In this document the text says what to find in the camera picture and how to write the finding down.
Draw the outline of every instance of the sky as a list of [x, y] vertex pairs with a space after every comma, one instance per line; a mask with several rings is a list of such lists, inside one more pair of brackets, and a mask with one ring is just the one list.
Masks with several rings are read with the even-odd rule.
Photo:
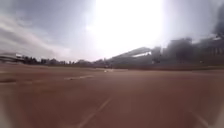
[[211, 35], [224, 0], [0, 0], [0, 52], [97, 60]]

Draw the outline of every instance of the sun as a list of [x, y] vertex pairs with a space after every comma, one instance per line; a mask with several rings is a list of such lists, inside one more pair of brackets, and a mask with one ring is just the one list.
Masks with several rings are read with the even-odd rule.
[[94, 8], [87, 30], [105, 57], [156, 45], [162, 28], [162, 0], [96, 0]]

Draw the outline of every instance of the reddish track surface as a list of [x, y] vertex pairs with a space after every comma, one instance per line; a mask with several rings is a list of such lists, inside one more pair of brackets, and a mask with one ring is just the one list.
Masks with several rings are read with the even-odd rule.
[[1, 65], [0, 71], [0, 104], [13, 128], [220, 127], [222, 70]]

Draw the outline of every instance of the tree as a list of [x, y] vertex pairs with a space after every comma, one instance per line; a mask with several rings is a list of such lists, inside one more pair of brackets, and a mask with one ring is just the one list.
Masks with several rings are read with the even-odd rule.
[[218, 10], [218, 22], [215, 26], [214, 34], [224, 39], [224, 4]]
[[170, 57], [179, 61], [189, 60], [192, 55], [192, 50], [193, 47], [191, 38], [172, 40], [167, 47]]

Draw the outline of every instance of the building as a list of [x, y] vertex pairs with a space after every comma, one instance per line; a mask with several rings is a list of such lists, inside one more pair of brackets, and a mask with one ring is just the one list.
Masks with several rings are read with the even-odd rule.
[[0, 53], [1, 62], [23, 62], [23, 56], [17, 53]]

